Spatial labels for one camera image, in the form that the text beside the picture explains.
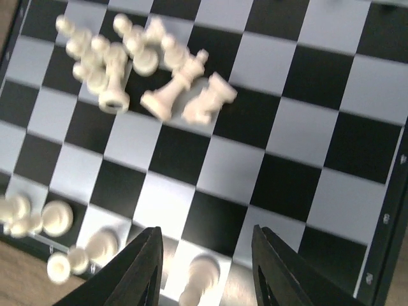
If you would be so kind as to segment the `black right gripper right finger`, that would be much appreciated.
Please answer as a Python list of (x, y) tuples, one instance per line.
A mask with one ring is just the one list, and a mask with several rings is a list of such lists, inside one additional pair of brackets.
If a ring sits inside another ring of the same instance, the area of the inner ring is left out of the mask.
[(354, 298), (312, 268), (267, 227), (252, 232), (258, 305), (353, 305)]

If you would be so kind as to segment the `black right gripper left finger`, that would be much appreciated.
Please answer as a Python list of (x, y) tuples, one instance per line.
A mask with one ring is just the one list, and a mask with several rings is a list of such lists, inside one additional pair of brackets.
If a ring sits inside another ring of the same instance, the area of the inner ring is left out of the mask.
[(58, 305), (159, 305), (163, 269), (161, 228), (145, 228), (96, 275)]

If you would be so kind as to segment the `white chess rook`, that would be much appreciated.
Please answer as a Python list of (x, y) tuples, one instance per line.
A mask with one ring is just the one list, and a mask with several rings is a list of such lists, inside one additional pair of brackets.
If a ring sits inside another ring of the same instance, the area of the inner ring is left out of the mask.
[(73, 246), (68, 253), (55, 252), (47, 261), (48, 278), (55, 284), (65, 283), (71, 275), (81, 275), (91, 263), (107, 264), (118, 252), (116, 234), (103, 228), (91, 236), (85, 247)]

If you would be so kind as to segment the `white chess piece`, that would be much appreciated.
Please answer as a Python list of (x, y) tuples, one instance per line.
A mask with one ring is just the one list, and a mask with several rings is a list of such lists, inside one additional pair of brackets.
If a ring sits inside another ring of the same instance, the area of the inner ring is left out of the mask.
[(212, 256), (199, 255), (191, 261), (188, 276), (187, 284), (178, 299), (178, 304), (197, 306), (201, 297), (218, 284), (219, 264)]

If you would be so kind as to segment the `white chess pawn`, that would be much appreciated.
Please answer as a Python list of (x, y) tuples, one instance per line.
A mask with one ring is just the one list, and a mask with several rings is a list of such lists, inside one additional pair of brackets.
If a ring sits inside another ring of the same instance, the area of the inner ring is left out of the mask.
[(42, 231), (50, 237), (60, 237), (73, 225), (74, 215), (64, 201), (50, 201), (40, 213), (32, 213), (31, 202), (24, 195), (1, 196), (1, 224), (4, 234), (22, 238)]

